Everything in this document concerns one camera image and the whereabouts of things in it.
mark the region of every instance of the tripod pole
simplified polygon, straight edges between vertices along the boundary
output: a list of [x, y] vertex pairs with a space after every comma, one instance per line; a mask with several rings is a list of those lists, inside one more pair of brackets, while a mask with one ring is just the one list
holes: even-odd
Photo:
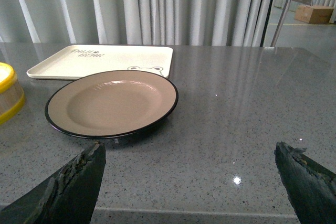
[[282, 28], [282, 25], [284, 24], [285, 16], [286, 16], [286, 14], [288, 12], [288, 9], [289, 9], [290, 1], [291, 0], [286, 0], [286, 2], [285, 2], [285, 6], [284, 6], [284, 8], [282, 10], [282, 13], [281, 13], [281, 16], [280, 16], [280, 20], [279, 20], [277, 29], [275, 30], [275, 33], [274, 33], [274, 36], [273, 36], [271, 47], [274, 47], [275, 44], [276, 44], [276, 42], [277, 42], [277, 40], [278, 40], [278, 37], [280, 35], [280, 30]]
[[285, 16], [288, 12], [288, 9], [289, 9], [289, 5], [290, 5], [290, 1], [291, 0], [286, 0], [285, 2], [285, 6], [282, 10], [282, 13], [281, 13], [281, 16], [280, 16], [280, 20], [279, 20], [279, 23], [278, 23], [278, 26], [277, 26], [277, 29], [275, 30], [275, 33], [274, 33], [274, 37], [273, 37], [273, 40], [272, 40], [272, 43], [271, 43], [271, 47], [274, 47], [277, 40], [278, 40], [278, 37], [279, 37], [279, 34], [280, 34], [280, 30], [282, 28], [282, 25], [284, 24], [284, 21], [285, 21]]

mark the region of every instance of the speckled granite surface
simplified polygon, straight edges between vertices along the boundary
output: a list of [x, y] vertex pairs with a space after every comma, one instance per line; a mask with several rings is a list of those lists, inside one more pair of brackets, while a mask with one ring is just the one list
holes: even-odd
[[[68, 81], [26, 75], [66, 46], [0, 44], [0, 61], [15, 68], [27, 97], [0, 125], [2, 206], [91, 143], [54, 130], [44, 117], [49, 97]], [[92, 223], [299, 223], [274, 149], [277, 141], [307, 147], [307, 156], [336, 172], [329, 64], [296, 48], [172, 48], [177, 107], [150, 132], [104, 140], [107, 164]]]

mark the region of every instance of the white tray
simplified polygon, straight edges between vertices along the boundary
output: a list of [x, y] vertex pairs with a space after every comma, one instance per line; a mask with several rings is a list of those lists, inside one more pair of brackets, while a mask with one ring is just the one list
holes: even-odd
[[111, 70], [141, 70], [169, 76], [173, 49], [152, 46], [73, 45], [30, 68], [34, 79], [77, 80]]

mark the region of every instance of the cardboard box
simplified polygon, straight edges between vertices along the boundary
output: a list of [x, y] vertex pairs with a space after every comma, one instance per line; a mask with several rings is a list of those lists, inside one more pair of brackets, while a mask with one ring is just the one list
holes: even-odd
[[310, 24], [327, 24], [334, 8], [321, 5], [300, 5], [295, 12], [295, 19]]

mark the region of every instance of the beige plate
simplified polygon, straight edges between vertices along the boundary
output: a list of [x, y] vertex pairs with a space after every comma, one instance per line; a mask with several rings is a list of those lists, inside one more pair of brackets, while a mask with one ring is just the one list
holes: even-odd
[[47, 102], [57, 130], [85, 138], [112, 138], [144, 130], [176, 107], [175, 85], [157, 74], [120, 70], [69, 83]]

